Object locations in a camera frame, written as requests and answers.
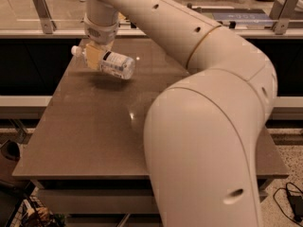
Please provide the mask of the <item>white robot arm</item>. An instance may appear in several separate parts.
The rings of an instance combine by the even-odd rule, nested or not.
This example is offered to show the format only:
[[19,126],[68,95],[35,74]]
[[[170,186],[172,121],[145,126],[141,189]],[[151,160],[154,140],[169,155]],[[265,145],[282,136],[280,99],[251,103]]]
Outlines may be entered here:
[[267,56],[172,0],[88,0],[120,11],[190,73],[152,103],[144,151],[164,227],[263,227],[256,146],[277,93]]

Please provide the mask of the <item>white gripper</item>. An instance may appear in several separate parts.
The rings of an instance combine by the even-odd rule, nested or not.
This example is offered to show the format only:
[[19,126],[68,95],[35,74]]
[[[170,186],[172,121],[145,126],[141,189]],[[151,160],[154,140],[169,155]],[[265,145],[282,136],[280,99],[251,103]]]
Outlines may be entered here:
[[85,46],[86,61],[89,68],[99,69],[99,62],[103,55],[112,49],[112,41],[116,37],[118,26],[117,12],[105,15],[85,14],[84,31],[89,39],[93,41]]

